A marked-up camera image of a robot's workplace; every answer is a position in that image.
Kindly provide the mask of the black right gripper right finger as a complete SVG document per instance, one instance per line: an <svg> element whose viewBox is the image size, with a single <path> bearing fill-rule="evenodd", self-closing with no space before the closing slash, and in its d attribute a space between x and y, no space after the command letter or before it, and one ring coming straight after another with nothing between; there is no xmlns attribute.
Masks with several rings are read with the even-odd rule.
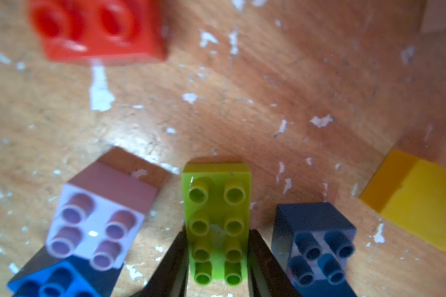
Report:
<svg viewBox="0 0 446 297"><path fill-rule="evenodd" d="M257 230L249 231L247 272L250 297L300 297Z"/></svg>

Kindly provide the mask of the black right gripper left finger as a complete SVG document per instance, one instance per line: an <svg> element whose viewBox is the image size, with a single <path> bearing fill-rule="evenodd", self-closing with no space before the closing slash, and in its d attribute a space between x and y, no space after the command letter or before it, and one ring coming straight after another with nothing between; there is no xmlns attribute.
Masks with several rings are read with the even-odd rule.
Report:
<svg viewBox="0 0 446 297"><path fill-rule="evenodd" d="M147 285L132 297L185 297L188 271L188 240L183 230L173 240Z"/></svg>

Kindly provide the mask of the dark blue lego brick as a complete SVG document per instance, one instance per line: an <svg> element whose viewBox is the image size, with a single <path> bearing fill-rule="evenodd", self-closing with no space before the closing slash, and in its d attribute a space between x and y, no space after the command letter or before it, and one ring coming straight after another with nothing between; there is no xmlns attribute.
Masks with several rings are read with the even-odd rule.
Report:
<svg viewBox="0 0 446 297"><path fill-rule="evenodd" d="M353 297L344 271L357 228L331 203L279 204L271 252L303 297Z"/></svg>

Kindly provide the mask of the lime green lego brick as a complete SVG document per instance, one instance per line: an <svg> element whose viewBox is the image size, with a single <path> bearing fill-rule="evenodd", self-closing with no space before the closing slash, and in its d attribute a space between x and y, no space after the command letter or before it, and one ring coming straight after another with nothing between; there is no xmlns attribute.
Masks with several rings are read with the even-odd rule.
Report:
<svg viewBox="0 0 446 297"><path fill-rule="evenodd" d="M187 163L181 174L191 278L247 278L251 171L246 163Z"/></svg>

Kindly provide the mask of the lilac lego brick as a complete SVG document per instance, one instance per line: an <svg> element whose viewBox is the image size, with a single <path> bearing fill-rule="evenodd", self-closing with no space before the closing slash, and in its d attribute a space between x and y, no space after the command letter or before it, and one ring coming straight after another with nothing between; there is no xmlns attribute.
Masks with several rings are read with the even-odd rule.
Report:
<svg viewBox="0 0 446 297"><path fill-rule="evenodd" d="M94 162L64 186L46 240L50 256L76 256L97 271L123 265L157 188Z"/></svg>

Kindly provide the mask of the yellow lego brick small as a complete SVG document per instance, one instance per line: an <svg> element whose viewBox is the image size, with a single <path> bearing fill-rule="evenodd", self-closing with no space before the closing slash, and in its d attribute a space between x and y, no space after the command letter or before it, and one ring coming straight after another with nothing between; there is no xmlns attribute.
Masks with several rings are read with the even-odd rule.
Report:
<svg viewBox="0 0 446 297"><path fill-rule="evenodd" d="M446 168L393 149L360 199L384 219L446 252Z"/></svg>

